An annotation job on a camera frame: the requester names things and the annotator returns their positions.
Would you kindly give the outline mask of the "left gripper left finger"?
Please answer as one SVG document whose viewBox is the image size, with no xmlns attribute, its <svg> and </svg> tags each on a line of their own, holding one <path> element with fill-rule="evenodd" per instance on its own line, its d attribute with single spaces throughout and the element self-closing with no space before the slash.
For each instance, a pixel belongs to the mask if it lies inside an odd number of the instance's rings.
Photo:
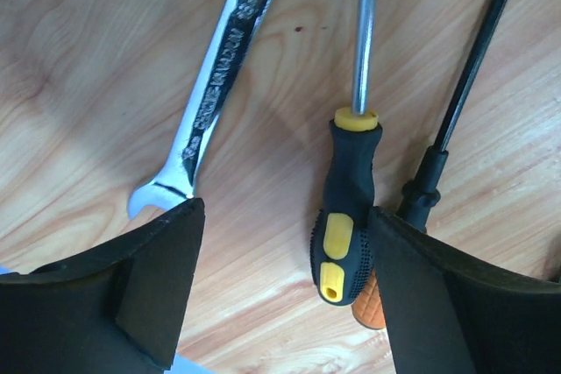
<svg viewBox="0 0 561 374">
<path fill-rule="evenodd" d="M 161 373 L 181 335 L 205 208 L 191 199 L 121 236 L 1 277 L 4 373 Z"/>
</svg>

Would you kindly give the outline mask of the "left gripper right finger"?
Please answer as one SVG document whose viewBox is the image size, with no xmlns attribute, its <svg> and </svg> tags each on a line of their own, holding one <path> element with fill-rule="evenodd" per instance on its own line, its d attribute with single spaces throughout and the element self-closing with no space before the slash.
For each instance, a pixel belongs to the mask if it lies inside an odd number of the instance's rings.
<svg viewBox="0 0 561 374">
<path fill-rule="evenodd" d="M 560 285 L 505 270 L 370 213 L 378 280 L 399 373 L 558 373 Z"/>
</svg>

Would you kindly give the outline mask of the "black yellow handled screwdriver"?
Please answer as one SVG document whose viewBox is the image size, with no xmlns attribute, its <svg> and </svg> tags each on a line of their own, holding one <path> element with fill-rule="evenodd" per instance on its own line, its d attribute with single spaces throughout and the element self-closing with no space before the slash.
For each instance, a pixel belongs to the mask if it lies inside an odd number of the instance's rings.
<svg viewBox="0 0 561 374">
<path fill-rule="evenodd" d="M 376 0 L 359 0 L 352 102 L 329 122 L 332 157 L 310 239 L 312 279 L 333 306 L 351 305 L 373 268 L 367 225 L 375 196 L 373 156 L 382 136 L 377 113 L 367 107 L 375 14 Z"/>
</svg>

